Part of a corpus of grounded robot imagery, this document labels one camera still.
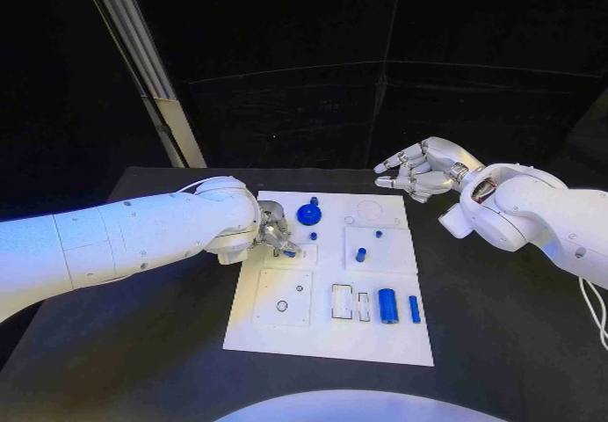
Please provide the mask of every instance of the black table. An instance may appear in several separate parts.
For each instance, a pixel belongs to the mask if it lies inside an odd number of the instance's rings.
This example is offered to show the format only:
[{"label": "black table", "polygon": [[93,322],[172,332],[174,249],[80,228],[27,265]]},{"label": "black table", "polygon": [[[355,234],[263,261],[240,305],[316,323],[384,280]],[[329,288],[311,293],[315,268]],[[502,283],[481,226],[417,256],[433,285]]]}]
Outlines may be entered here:
[{"label": "black table", "polygon": [[[399,193],[371,171],[131,168],[109,200],[217,175],[253,193]],[[435,367],[221,350],[240,265],[201,253],[46,300],[0,375],[4,418],[213,420],[295,392],[375,389],[508,420],[606,420],[608,353],[577,280],[532,246],[453,239],[436,217],[455,200],[404,200]]]}]

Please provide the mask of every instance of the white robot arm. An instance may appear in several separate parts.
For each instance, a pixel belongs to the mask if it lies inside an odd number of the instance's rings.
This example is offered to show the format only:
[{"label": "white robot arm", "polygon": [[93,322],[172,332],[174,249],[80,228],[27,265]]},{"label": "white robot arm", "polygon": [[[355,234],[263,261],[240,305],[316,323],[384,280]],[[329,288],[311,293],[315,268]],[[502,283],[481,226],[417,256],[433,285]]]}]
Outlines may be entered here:
[{"label": "white robot arm", "polygon": [[608,197],[569,189],[544,171],[517,164],[488,167],[450,141],[430,137],[374,167],[399,165],[399,176],[375,185],[403,189],[426,202],[450,189],[459,202],[439,222],[456,238],[473,230],[499,249],[535,244],[553,264],[608,288]]},{"label": "white robot arm", "polygon": [[[182,192],[197,185],[194,194]],[[201,250],[220,264],[256,244],[292,252],[282,206],[234,178],[175,193],[0,223],[0,322],[31,303],[123,279]]]}]

